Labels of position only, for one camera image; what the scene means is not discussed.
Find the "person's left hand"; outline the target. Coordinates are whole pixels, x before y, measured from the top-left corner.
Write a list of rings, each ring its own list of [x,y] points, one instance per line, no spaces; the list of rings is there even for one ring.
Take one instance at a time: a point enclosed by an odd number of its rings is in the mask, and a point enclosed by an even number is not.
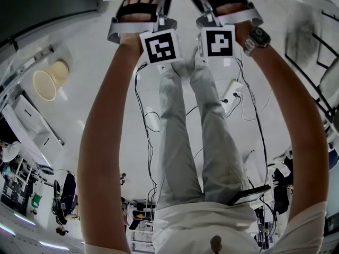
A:
[[[141,4],[157,5],[158,1],[159,0],[124,0],[122,7],[126,7],[132,4],[137,4],[138,6],[140,6]],[[152,16],[148,13],[131,13],[122,15],[120,18],[120,22],[150,22],[151,19]]]

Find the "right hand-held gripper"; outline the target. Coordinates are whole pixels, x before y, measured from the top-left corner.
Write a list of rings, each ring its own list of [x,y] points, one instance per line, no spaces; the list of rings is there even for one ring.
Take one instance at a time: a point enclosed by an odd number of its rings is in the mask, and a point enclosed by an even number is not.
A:
[[[191,0],[201,16],[196,20],[200,29],[198,44],[200,56],[204,58],[233,58],[235,56],[235,25],[250,21],[258,27],[263,19],[249,0]],[[237,13],[219,14],[217,9],[224,5],[242,4],[244,9]]]

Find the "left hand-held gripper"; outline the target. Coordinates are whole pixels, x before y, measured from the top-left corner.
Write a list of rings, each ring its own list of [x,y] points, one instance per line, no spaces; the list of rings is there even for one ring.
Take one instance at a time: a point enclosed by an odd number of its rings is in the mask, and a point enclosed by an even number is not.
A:
[[[171,2],[172,0],[159,0],[157,5],[132,4],[126,7],[122,7],[122,3],[112,18],[107,39],[119,44],[122,34],[137,34],[150,65],[181,60],[176,33],[177,21],[168,17]],[[150,22],[120,22],[122,15],[131,13],[148,13],[152,19]]]

